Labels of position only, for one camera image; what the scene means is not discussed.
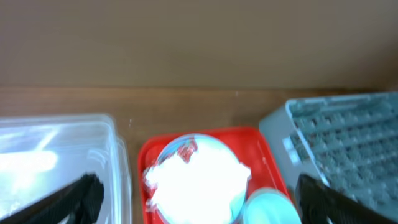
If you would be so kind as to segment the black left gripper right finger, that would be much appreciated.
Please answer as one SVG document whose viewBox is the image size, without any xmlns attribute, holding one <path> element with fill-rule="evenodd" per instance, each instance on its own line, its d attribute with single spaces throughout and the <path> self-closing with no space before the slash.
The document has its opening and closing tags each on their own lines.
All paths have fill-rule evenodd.
<svg viewBox="0 0 398 224">
<path fill-rule="evenodd" d="M 303 224 L 397 224 L 307 174 L 299 175 L 295 197 Z"/>
</svg>

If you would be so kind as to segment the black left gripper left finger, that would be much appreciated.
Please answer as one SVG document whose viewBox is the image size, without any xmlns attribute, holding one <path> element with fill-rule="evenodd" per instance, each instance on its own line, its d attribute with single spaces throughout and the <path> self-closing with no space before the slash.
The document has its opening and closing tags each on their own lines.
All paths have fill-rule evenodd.
<svg viewBox="0 0 398 224">
<path fill-rule="evenodd" d="M 76 181 L 1 220 L 1 224 L 96 223 L 104 200 L 104 184 L 96 174 Z"/>
</svg>

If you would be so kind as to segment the red snack wrapper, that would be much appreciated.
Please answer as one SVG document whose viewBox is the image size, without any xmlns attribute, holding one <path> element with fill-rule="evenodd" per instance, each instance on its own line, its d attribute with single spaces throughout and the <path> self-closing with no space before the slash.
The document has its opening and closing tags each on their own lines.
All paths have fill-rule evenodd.
<svg viewBox="0 0 398 224">
<path fill-rule="evenodd" d="M 190 158 L 194 152 L 196 152 L 198 149 L 196 140 L 194 139 L 189 139 L 188 141 L 185 141 L 178 149 L 177 149 L 177 154 L 178 156 L 185 162 L 189 163 Z"/>
</svg>

